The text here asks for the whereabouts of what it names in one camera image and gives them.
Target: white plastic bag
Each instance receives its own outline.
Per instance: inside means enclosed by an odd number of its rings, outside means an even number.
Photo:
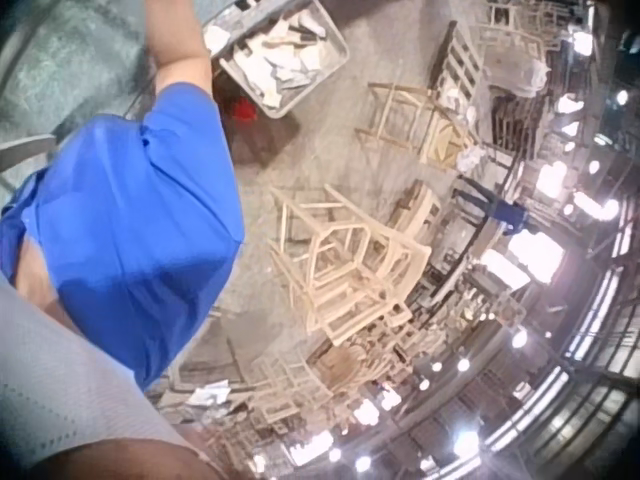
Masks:
[[[458,158],[456,158],[456,170],[460,173],[467,173],[474,169],[482,157],[487,152],[477,145],[473,145],[466,150],[463,150],[458,154]]]
[[[525,98],[544,88],[550,71],[546,63],[516,47],[488,48],[485,68],[489,84]]]

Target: chair backrest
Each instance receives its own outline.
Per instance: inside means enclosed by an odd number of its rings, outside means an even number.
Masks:
[[[56,137],[53,135],[39,135],[0,143],[0,173],[6,172],[30,158],[51,153],[55,149]]]

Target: workshop floor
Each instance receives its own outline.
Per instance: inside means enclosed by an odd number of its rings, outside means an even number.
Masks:
[[[68,32],[65,32],[71,38],[89,37],[89,51],[87,47],[69,50],[66,63],[63,62],[69,68],[61,69],[59,62],[52,62],[54,53],[50,51],[55,47],[50,44],[59,26],[49,25],[48,33],[39,34],[36,40],[42,45],[28,59],[31,70],[24,65],[22,73],[10,83],[7,95],[0,98],[0,141],[48,131],[64,136],[67,130],[95,113],[124,114],[135,92],[147,82],[140,22],[135,21],[140,12],[125,8],[123,14],[113,7],[113,2],[105,0],[97,1],[102,9],[87,9],[76,0],[63,3],[69,5],[57,13],[57,21],[66,25]],[[213,14],[211,5],[216,2],[197,3],[202,18]],[[222,320],[203,330],[199,345],[189,355],[187,363],[191,364],[189,370],[193,370],[193,375],[188,380],[206,383],[233,374],[227,338],[241,362],[250,361],[267,349],[298,345],[311,350],[321,340],[307,337],[299,327],[296,312],[289,308],[282,279],[276,276],[271,264],[265,240],[275,236],[277,218],[269,187],[294,194],[319,190],[329,183],[383,222],[416,178],[427,182],[443,204],[449,198],[455,174],[419,165],[402,150],[363,145],[353,128],[371,120],[375,101],[366,88],[367,82],[398,81],[426,86],[448,23],[455,19],[466,28],[471,21],[470,10],[479,6],[479,1],[323,0],[322,3],[347,40],[351,58],[286,118],[261,119],[250,131],[233,136],[231,149],[246,218],[246,244],[219,300]],[[85,22],[73,24],[74,15]],[[113,40],[103,41],[105,35]],[[78,66],[83,62],[72,61],[78,56],[86,65],[91,65],[92,57],[103,60],[93,69],[83,67],[83,70]],[[488,118],[485,87],[479,89],[476,106],[480,130],[486,134],[489,127],[488,122],[483,122]],[[43,164],[44,159],[25,163],[4,175],[3,184],[18,185],[30,171]],[[492,175],[489,167],[479,176],[491,184]],[[8,193],[2,192],[0,201]],[[460,227],[454,229],[447,241],[462,242],[469,234]]]

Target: red object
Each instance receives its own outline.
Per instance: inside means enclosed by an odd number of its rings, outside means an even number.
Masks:
[[[231,116],[240,122],[251,123],[258,118],[258,111],[247,98],[239,98],[231,105]]]

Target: gray bin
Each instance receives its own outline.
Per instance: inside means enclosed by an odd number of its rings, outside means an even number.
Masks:
[[[220,59],[220,66],[238,83],[238,85],[243,88],[247,95],[249,95],[249,97],[258,106],[260,106],[264,113],[271,118],[284,117],[298,104],[298,102],[300,102],[300,100],[316,88],[320,82],[338,70],[347,62],[347,60],[349,60],[349,48],[347,47],[347,43],[344,41],[342,34],[318,0],[297,0],[287,3],[286,6],[273,12],[272,15],[264,18],[260,23],[256,24],[246,32],[245,35],[239,39],[239,43],[242,44],[245,38],[250,38],[253,34],[265,29],[271,20],[277,20],[283,14],[287,16],[300,10],[304,10],[305,8],[309,9],[313,18],[327,31],[323,56],[324,65],[322,70],[317,72],[315,80],[309,85],[298,89],[282,90],[278,92],[282,95],[280,108],[272,109],[262,103],[261,96],[251,88],[247,82],[244,72],[238,67],[237,63],[233,59],[232,49],[227,50]]]

